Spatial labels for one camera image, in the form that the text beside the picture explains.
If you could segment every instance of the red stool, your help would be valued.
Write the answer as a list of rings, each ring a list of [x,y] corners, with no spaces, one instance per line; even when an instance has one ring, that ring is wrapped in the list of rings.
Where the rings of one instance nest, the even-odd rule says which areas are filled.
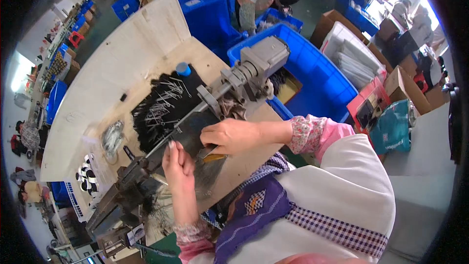
[[[68,40],[70,41],[70,43],[72,43],[73,47],[75,48],[78,48],[78,43],[83,40],[85,37],[83,37],[83,35],[73,31],[72,32],[72,35],[70,35],[70,37],[68,38]]]

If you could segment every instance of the metal clamp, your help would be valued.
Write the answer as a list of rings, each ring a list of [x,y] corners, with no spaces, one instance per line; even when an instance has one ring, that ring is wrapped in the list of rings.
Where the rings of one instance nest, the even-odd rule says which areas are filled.
[[[218,104],[217,99],[215,99],[215,97],[212,94],[210,94],[210,92],[207,91],[207,89],[203,85],[200,85],[197,87],[197,92],[199,94],[199,97],[208,104],[208,106],[212,109],[214,114],[219,119],[223,120],[225,116],[221,113],[221,108],[220,108],[220,105]]]

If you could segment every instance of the wooden workbench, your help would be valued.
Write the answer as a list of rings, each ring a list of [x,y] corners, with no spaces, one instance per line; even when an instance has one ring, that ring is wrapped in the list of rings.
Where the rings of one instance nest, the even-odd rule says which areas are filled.
[[[88,206],[89,195],[79,191],[74,178],[83,159],[78,153],[82,135],[87,131],[86,135],[99,137],[110,124],[123,120],[123,144],[135,155],[143,155],[138,149],[130,112],[149,94],[151,79],[161,73],[171,73],[183,61],[191,63],[206,84],[213,84],[220,70],[229,68],[191,37],[177,0],[154,0],[122,23],[85,63],[64,96],[49,132],[40,180],[70,181],[77,201]],[[127,97],[121,102],[124,93]],[[253,104],[247,116],[252,121],[280,120],[265,102]],[[280,147],[274,144],[227,159],[211,197],[198,202],[199,211],[208,209],[232,191]],[[119,150],[118,160],[110,168],[115,173],[128,164],[129,159]],[[147,229],[146,244],[153,244],[161,237]],[[115,260],[136,251],[123,250]]]

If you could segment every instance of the pink floral sleeve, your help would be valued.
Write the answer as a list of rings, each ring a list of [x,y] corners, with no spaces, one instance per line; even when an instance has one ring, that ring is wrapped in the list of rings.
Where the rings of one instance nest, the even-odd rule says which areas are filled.
[[[293,129],[289,144],[293,153],[313,152],[321,162],[324,152],[340,138],[355,134],[353,127],[328,118],[313,115],[295,116],[290,120]]]
[[[209,241],[211,232],[205,221],[199,220],[194,224],[173,226],[176,233],[176,244],[181,249],[179,259],[187,264],[195,256],[203,253],[214,253],[215,246]]]

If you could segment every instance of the factory floor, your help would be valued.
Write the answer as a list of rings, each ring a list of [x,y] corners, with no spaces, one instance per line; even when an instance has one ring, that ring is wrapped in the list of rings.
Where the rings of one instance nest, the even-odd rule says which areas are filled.
[[[111,32],[113,32],[114,29],[117,28],[117,26],[120,25],[121,21],[117,18],[111,8],[111,5],[115,1],[116,0],[96,1],[99,14],[94,17],[90,30],[85,36],[85,40],[83,40],[83,42],[80,43],[78,49],[75,50],[77,53],[75,61],[77,61],[81,67],[83,67],[85,62],[92,55],[94,50],[96,50],[97,47],[104,41],[104,39]],[[316,24],[320,20],[321,15],[326,11],[334,9],[334,3],[335,0],[300,0],[298,3],[294,4],[292,6],[293,16],[304,23],[301,35],[304,36],[306,39],[309,39],[314,31]],[[302,166],[301,164],[304,163],[304,161],[301,161],[301,159],[298,163],[296,163],[295,159],[297,159],[298,157],[295,158],[294,156],[287,156],[289,156],[290,161],[295,164],[299,164],[298,166]],[[166,251],[172,250],[176,253],[180,252],[180,249],[176,246],[176,237],[174,233],[167,236],[163,240],[153,244],[152,247],[154,249]],[[136,254],[135,258],[129,257],[119,261],[118,263],[139,263],[139,258],[140,255]],[[165,258],[156,255],[152,252],[147,253],[145,261],[148,264],[181,263],[179,258]]]

